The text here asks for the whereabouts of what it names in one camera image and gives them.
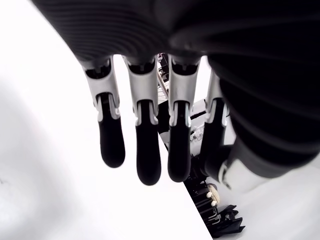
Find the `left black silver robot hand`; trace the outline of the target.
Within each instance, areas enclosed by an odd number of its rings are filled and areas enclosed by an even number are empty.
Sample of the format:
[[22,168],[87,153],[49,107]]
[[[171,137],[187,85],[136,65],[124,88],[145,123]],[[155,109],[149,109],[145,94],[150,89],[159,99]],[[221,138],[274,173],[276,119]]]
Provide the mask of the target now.
[[81,64],[98,111],[105,164],[125,146],[114,55],[127,66],[136,116],[136,169],[160,178],[157,57],[168,55],[168,174],[191,171],[191,111],[200,61],[211,68],[198,168],[250,191],[320,153],[317,0],[36,0]]

